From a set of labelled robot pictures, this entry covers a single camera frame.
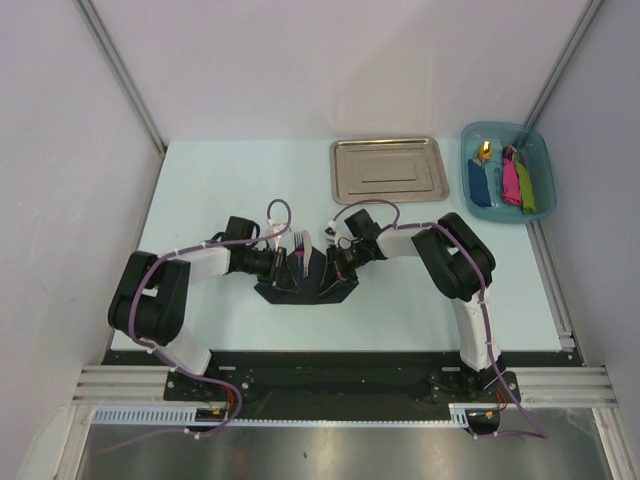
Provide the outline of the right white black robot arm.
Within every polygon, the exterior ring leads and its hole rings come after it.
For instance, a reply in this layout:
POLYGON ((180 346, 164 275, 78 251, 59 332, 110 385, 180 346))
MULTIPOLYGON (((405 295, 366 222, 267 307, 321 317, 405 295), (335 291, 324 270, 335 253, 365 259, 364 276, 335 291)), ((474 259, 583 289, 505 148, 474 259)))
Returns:
POLYGON ((438 291, 451 300, 466 372, 463 393, 473 401, 493 394, 504 368, 489 315, 493 254, 469 225, 451 212, 437 222, 380 227, 367 210, 345 219, 351 237, 336 237, 326 252, 321 297, 347 295, 358 285, 356 270, 374 261, 416 257, 438 291))

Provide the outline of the black paper napkin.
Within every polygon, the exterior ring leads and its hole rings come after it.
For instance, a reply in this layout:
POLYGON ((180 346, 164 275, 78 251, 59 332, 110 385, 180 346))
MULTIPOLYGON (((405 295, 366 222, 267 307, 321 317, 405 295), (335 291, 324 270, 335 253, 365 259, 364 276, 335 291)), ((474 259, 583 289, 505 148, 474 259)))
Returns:
POLYGON ((320 283, 326 265, 326 256, 318 251, 312 255, 309 265, 309 275, 298 282, 299 291, 289 293, 276 290, 263 283, 257 283, 254 291, 272 305, 329 305, 342 303, 351 292, 338 292, 327 296, 320 295, 320 283))

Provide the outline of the iridescent rainbow fork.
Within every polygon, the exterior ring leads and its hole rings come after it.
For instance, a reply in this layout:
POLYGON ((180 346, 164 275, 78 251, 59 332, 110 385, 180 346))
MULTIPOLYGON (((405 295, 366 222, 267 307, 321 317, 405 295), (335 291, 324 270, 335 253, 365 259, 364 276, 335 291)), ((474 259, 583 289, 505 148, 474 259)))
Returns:
POLYGON ((301 281, 304 278, 304 235, 302 231, 296 231, 294 233, 294 255, 297 261, 297 280, 301 281))

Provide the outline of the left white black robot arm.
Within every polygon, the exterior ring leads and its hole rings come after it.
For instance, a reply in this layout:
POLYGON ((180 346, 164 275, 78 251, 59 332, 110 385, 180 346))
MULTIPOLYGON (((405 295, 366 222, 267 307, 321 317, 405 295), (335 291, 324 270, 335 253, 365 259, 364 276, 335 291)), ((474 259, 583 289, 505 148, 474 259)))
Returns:
POLYGON ((208 367, 210 350, 185 326, 189 290, 209 278, 245 273, 269 291, 297 292, 286 249, 277 244, 287 230, 287 225, 272 224, 261 237, 256 222, 232 216, 224 231, 197 247, 163 257, 132 253, 108 309, 110 327, 187 372, 185 385, 197 398, 214 397, 221 376, 208 367))

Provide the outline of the silver table knife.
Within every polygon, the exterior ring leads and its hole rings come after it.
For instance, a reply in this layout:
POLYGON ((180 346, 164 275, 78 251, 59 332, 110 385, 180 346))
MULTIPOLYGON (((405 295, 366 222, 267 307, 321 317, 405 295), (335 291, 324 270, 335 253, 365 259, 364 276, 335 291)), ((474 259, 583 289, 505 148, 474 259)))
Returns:
POLYGON ((309 265, 311 262, 312 254, 313 254, 313 244, 311 240, 311 235, 307 230, 302 231, 303 237, 303 277, 306 278, 309 275, 309 265))

